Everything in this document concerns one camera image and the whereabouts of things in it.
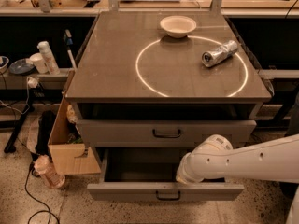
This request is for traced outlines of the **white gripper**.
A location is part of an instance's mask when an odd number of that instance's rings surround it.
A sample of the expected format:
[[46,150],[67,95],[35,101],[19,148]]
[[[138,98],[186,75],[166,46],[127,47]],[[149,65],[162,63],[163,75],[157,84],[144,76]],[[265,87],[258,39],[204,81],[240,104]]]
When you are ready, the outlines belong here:
[[183,184],[195,184],[202,182],[203,178],[193,172],[187,164],[181,163],[177,169],[176,180]]

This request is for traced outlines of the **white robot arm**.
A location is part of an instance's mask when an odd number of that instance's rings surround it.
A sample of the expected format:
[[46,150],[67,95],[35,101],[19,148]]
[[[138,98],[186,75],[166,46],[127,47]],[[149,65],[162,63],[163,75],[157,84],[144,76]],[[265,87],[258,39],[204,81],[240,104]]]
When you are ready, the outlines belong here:
[[222,177],[299,183],[299,135],[233,149],[214,134],[180,161],[176,180],[194,184]]

